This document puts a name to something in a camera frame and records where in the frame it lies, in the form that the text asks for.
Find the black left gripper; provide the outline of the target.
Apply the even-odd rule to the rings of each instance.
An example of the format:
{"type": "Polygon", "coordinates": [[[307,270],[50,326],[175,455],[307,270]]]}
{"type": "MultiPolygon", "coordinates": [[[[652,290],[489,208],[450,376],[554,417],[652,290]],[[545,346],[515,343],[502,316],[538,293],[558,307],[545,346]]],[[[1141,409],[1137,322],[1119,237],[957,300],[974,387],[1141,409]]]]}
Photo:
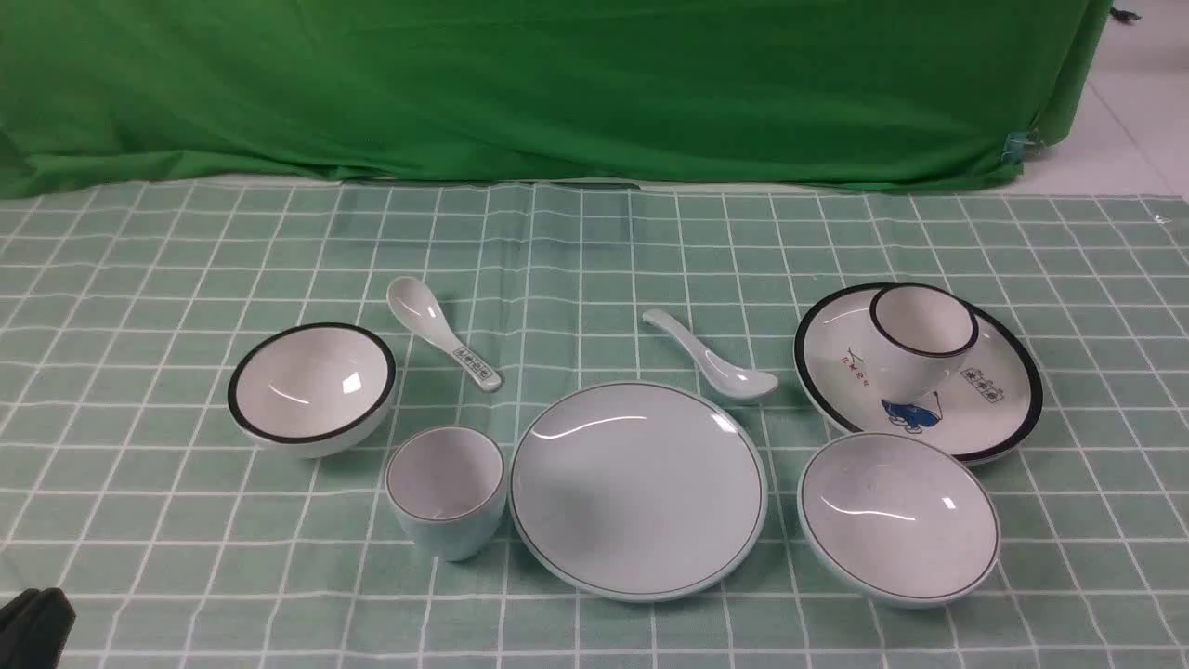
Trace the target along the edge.
{"type": "Polygon", "coordinates": [[[27,588],[1,610],[1,665],[56,668],[76,620],[58,587],[27,588]]]}

